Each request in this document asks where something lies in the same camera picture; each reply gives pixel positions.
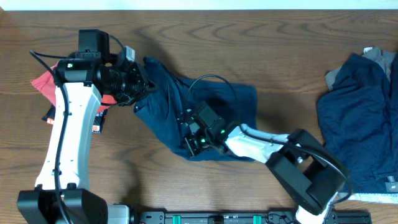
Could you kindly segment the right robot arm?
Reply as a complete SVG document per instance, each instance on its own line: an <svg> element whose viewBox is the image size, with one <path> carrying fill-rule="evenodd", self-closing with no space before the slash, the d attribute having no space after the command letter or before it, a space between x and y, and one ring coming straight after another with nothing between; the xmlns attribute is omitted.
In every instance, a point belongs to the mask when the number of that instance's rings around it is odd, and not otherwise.
<svg viewBox="0 0 398 224"><path fill-rule="evenodd" d="M205 102L186 110L189 132L183 146L190 157L215 151L266 165L298 204L297 223L325 223L336 196L349 183L348 171L306 130L271 134L228 122Z"/></svg>

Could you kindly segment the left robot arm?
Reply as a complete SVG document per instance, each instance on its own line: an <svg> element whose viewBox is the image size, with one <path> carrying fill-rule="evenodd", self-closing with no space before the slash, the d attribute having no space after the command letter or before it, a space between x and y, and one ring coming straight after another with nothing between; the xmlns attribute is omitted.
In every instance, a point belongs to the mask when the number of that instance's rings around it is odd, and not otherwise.
<svg viewBox="0 0 398 224"><path fill-rule="evenodd" d="M130 106L156 91L134 51L109 49L112 36L98 29L78 34L78 50L50 69L56 86L49 149L33 190L22 190L17 208L28 223L138 223L128 205L108 205L90 191L93 124L104 95Z"/></svg>

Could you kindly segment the navy blue denim shorts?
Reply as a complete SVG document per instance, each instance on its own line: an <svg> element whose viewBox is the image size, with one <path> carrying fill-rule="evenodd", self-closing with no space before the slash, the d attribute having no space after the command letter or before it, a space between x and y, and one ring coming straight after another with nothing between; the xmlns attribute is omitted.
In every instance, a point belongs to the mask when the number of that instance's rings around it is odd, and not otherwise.
<svg viewBox="0 0 398 224"><path fill-rule="evenodd" d="M158 90L134 105L134 114L142 120L172 153L189 161L252 161L247 157L234 157L214 150L204 151L189 157L183 147L183 139L189 132L183 124L184 112L205 101L225 120L240 121L257 129L257 91L252 85L211 82L204 79L196 82L179 78L159 60L144 57L144 68Z"/></svg>

